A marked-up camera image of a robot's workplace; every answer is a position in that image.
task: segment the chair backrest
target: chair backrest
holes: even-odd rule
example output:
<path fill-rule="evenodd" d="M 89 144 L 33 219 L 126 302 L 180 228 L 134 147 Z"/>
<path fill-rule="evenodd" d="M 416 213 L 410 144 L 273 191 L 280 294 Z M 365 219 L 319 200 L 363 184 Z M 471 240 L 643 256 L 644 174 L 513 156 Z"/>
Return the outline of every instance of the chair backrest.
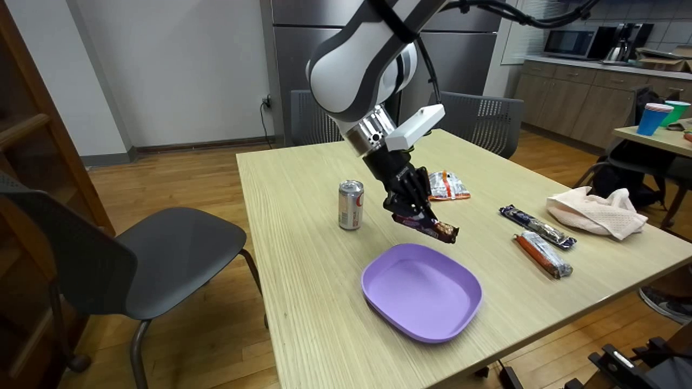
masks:
<path fill-rule="evenodd" d="M 306 89 L 289 90 L 289 141 L 291 143 L 328 143 L 342 141 L 338 126 L 314 101 Z"/>
<path fill-rule="evenodd" d="M 518 144 L 520 100 L 438 93 L 445 105 L 444 127 L 497 156 L 511 158 Z"/>
<path fill-rule="evenodd" d="M 83 314 L 120 314 L 136 256 L 50 195 L 0 172 L 0 196 L 20 207 L 45 236 L 62 296 Z"/>

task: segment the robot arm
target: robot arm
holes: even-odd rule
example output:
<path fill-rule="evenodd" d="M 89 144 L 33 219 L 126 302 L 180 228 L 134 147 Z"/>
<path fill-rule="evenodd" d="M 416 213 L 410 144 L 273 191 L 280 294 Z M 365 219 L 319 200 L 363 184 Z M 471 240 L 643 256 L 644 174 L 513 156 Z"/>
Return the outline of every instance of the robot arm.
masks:
<path fill-rule="evenodd" d="M 413 38 L 445 0 L 365 0 L 352 20 L 325 41 L 306 63 L 316 101 L 386 191 L 384 209 L 396 222 L 453 242 L 459 228 L 430 209 L 425 169 L 410 165 L 409 149 L 440 116 L 440 105 L 422 107 L 399 127 L 381 105 L 416 73 Z"/>

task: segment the small package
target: small package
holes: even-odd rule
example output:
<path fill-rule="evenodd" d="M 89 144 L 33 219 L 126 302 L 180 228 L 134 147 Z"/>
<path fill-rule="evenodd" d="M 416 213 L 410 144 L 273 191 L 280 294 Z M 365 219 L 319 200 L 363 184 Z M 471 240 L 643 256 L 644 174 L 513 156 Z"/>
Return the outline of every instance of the small package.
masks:
<path fill-rule="evenodd" d="M 430 198 L 432 200 L 461 200 L 470 198 L 470 188 L 453 172 L 432 172 L 430 174 Z"/>

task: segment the floor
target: floor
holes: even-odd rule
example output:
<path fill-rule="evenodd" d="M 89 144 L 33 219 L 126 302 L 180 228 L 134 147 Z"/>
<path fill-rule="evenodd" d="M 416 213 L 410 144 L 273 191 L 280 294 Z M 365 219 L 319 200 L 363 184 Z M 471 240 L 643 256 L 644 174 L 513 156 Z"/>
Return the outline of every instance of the floor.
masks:
<path fill-rule="evenodd" d="M 266 147 L 245 143 L 149 152 L 134 165 L 93 169 L 91 178 L 117 232 L 171 205 L 202 207 L 248 228 L 235 153 Z M 523 131 L 513 159 L 570 186 L 595 156 Z M 692 240 L 689 207 L 687 198 L 675 224 L 675 232 L 687 240 Z M 650 207 L 647 213 L 657 222 L 663 209 Z M 84 374 L 66 372 L 60 387 L 131 387 L 127 345 L 134 327 L 126 318 L 93 318 L 77 345 L 77 352 L 93 357 L 93 365 Z M 586 380 L 595 372 L 588 355 L 604 344 L 628 352 L 652 334 L 671 338 L 676 328 L 679 325 L 652 314 L 636 294 L 625 294 L 509 355 L 503 363 L 513 365 L 530 389 L 563 387 L 569 377 Z M 151 389 L 278 387 L 271 338 L 262 322 L 262 298 L 243 259 L 180 308 L 154 322 L 144 341 L 144 369 Z M 451 377 L 438 387 L 499 387 L 496 372 L 497 363 L 491 365 L 486 380 Z"/>

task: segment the refrigerator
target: refrigerator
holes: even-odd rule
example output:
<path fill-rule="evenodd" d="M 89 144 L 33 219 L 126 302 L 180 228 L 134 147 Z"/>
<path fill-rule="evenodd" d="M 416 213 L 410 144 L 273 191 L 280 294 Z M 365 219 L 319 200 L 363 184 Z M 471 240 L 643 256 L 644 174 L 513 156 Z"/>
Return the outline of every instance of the refrigerator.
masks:
<path fill-rule="evenodd" d="M 338 141 L 338 127 L 314 103 L 304 63 L 310 54 L 335 35 L 363 0 L 262 0 L 266 31 L 269 80 L 274 137 L 284 144 Z M 480 95 L 496 47 L 499 18 L 480 8 L 456 8 L 434 15 L 422 31 L 438 89 Z M 430 100 L 428 70 L 418 60 L 410 85 L 399 95 L 399 113 L 406 118 Z"/>

